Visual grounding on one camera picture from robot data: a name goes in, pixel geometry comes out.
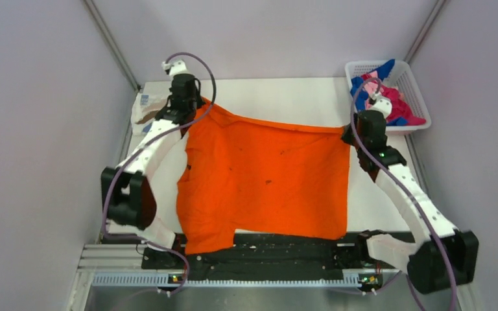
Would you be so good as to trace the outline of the orange t shirt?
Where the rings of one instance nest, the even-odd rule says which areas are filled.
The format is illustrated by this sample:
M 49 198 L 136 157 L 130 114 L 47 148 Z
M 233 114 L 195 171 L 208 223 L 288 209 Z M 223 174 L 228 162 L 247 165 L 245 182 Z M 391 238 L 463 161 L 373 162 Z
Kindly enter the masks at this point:
M 350 146 L 341 128 L 251 119 L 209 100 L 197 117 L 176 199 L 187 254 L 230 248 L 238 229 L 346 234 Z

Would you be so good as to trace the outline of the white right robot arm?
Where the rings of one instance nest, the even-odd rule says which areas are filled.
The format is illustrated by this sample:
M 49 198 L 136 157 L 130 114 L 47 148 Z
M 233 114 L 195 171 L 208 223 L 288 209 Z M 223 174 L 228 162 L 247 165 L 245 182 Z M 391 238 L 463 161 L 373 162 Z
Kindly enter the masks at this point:
M 384 262 L 402 271 L 421 294 L 473 282 L 477 236 L 457 228 L 419 186 L 401 152 L 388 145 L 383 114 L 354 113 L 341 139 L 355 147 L 359 166 L 388 196 L 414 239 L 405 242 L 380 229 L 365 230 L 357 237 L 356 262 L 363 267 Z

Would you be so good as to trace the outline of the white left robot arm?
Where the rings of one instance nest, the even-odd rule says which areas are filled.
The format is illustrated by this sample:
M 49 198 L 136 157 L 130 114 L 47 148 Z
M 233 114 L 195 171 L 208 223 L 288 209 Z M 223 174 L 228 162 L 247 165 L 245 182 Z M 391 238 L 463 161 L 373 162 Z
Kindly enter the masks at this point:
M 107 222 L 133 230 L 127 239 L 140 239 L 167 268 L 179 265 L 182 250 L 174 245 L 176 234 L 158 216 L 158 206 L 150 185 L 169 151 L 196 122 L 204 101 L 201 83 L 190 73 L 173 76 L 165 106 L 157 112 L 150 130 L 127 158 L 101 173 L 102 232 L 108 236 Z

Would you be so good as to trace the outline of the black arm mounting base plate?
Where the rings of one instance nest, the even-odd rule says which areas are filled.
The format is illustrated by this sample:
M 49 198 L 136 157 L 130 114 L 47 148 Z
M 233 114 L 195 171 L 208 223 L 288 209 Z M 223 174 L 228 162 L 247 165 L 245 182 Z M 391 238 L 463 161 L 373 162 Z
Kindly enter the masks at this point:
M 357 235 L 338 240 L 300 236 L 237 233 L 233 246 L 185 255 L 187 238 L 179 234 L 174 253 L 140 249 L 144 270 L 184 270 L 190 281 L 339 281 L 350 270 L 386 272 L 392 266 L 365 261 L 355 245 Z

